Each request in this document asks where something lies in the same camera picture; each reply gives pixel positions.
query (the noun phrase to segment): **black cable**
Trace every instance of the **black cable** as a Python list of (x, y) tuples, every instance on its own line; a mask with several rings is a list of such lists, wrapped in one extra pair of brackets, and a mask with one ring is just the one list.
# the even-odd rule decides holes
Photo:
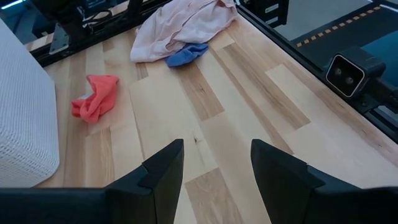
[[(95, 19), (95, 17), (98, 16), (101, 12), (107, 12), (108, 14), (106, 16), (104, 16), (104, 17), (99, 18), (99, 19)], [(92, 16), (91, 18), (83, 21), (82, 24), (85, 25), (85, 24), (89, 24), (89, 23), (92, 23), (92, 22), (103, 22), (103, 21), (106, 21), (106, 20), (108, 20), (110, 18), (112, 18), (112, 12), (109, 9), (101, 10), (101, 11), (98, 11), (96, 14), (94, 14), (94, 16)]]

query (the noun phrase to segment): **pink cloth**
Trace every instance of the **pink cloth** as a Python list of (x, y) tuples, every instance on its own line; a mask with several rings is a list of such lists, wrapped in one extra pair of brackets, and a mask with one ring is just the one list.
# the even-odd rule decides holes
[(173, 0), (143, 23), (130, 59), (153, 62), (174, 54), (186, 43), (207, 42), (237, 16), (233, 0)]

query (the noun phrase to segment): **white mesh fabric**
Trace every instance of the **white mesh fabric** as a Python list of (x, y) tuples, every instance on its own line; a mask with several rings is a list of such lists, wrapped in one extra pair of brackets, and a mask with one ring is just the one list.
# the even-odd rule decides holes
[(0, 20), (0, 187), (32, 187), (58, 165), (54, 82)]

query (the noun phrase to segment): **red cloth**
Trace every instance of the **red cloth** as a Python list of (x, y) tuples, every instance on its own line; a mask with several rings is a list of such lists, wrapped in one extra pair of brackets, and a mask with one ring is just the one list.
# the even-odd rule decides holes
[(86, 99), (73, 100), (72, 115), (94, 123), (102, 114), (113, 108), (119, 78), (113, 75), (88, 75), (87, 80), (93, 94)]

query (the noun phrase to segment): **wooden floor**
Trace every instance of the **wooden floor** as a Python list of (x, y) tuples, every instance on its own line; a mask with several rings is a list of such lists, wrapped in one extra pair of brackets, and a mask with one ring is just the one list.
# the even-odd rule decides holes
[[(359, 187), (398, 185), (398, 147), (242, 17), (195, 62), (134, 64), (134, 30), (46, 68), (55, 80), (61, 163), (40, 187), (102, 187), (176, 138), (185, 167), (176, 223), (270, 223), (254, 180), (262, 139)], [(120, 78), (99, 123), (72, 117), (85, 77)]]

